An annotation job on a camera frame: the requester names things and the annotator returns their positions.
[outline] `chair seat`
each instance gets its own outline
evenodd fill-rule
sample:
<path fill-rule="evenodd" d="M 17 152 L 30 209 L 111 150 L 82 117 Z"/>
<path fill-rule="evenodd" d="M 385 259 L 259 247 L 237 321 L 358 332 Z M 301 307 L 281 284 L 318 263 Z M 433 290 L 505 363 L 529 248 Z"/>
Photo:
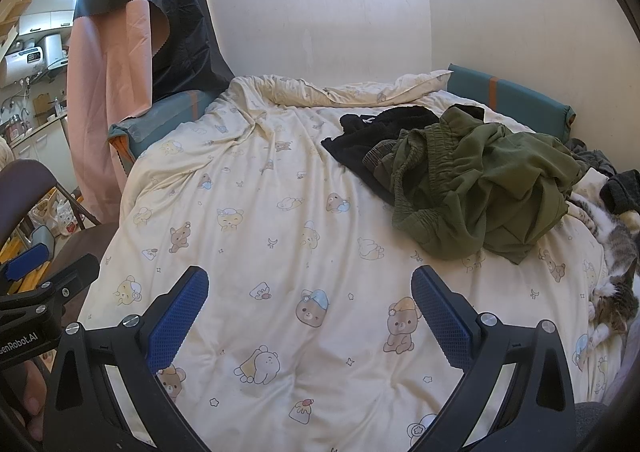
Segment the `chair seat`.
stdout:
<path fill-rule="evenodd" d="M 78 260 L 86 254 L 92 254 L 100 261 L 107 250 L 109 243 L 118 229 L 117 223 L 106 223 L 96 225 L 95 227 L 79 230 L 71 235 L 66 244 L 60 250 L 60 253 L 53 259 L 47 273 L 41 283 L 55 275 L 60 270 L 68 267 L 70 264 Z M 62 327 L 66 327 L 69 323 L 78 320 L 82 304 L 89 288 L 84 288 L 71 301 L 65 304 L 66 312 L 62 316 Z"/>

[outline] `tabby and white cat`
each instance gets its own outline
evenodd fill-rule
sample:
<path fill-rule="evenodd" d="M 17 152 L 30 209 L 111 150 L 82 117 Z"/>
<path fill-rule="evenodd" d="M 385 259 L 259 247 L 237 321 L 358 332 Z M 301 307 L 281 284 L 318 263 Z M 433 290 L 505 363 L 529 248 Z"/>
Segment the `tabby and white cat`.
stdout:
<path fill-rule="evenodd" d="M 628 324 L 638 315 L 638 247 L 618 217 L 575 192 L 570 201 L 593 220 L 587 226 L 604 249 L 608 270 L 607 281 L 593 290 L 594 304 L 590 302 L 589 306 L 589 320 L 597 322 L 588 343 L 591 351 L 609 336 L 625 334 Z"/>

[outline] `olive green garment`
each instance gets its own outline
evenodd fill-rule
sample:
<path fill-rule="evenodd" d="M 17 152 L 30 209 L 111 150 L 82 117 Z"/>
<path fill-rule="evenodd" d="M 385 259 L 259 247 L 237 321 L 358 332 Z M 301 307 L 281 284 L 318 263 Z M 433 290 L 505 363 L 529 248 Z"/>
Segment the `olive green garment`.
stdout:
<path fill-rule="evenodd" d="M 385 166 L 393 226 L 431 255 L 460 259 L 484 247 L 516 264 L 567 212 L 587 171 L 555 137 L 512 133 L 457 108 L 398 139 Z"/>

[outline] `cabinet door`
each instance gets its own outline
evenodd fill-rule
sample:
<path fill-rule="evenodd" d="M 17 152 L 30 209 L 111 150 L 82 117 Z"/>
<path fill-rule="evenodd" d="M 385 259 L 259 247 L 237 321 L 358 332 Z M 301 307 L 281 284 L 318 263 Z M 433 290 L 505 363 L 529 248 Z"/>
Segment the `cabinet door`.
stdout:
<path fill-rule="evenodd" d="M 73 10 L 62 10 L 51 13 L 51 28 L 68 28 L 74 22 Z"/>
<path fill-rule="evenodd" d="M 25 140 L 14 147 L 14 156 L 18 159 L 38 159 L 31 140 Z"/>
<path fill-rule="evenodd" d="M 29 14 L 21 16 L 18 22 L 18 32 L 21 36 L 34 34 L 51 29 L 51 12 L 42 14 Z"/>
<path fill-rule="evenodd" d="M 60 120 L 51 122 L 31 139 L 39 161 L 47 166 L 62 187 L 69 192 L 73 191 L 78 186 L 78 181 Z"/>

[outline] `textured blue pad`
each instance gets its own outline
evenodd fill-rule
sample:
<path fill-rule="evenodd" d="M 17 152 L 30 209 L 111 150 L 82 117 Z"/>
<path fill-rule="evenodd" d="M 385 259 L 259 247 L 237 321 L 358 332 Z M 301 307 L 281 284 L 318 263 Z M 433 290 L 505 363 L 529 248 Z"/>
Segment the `textured blue pad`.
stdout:
<path fill-rule="evenodd" d="M 20 281 L 25 275 L 49 260 L 49 249 L 44 243 L 38 243 L 14 257 L 6 264 L 4 273 L 10 281 Z"/>
<path fill-rule="evenodd" d="M 152 374 L 171 365 L 208 294 L 207 272 L 198 270 L 149 335 L 146 365 Z"/>
<path fill-rule="evenodd" d="M 473 363 L 473 335 L 447 298 L 453 295 L 452 292 L 448 288 L 443 291 L 442 287 L 446 286 L 434 279 L 431 273 L 436 275 L 431 267 L 415 270 L 412 277 L 414 301 L 449 365 L 467 372 Z"/>

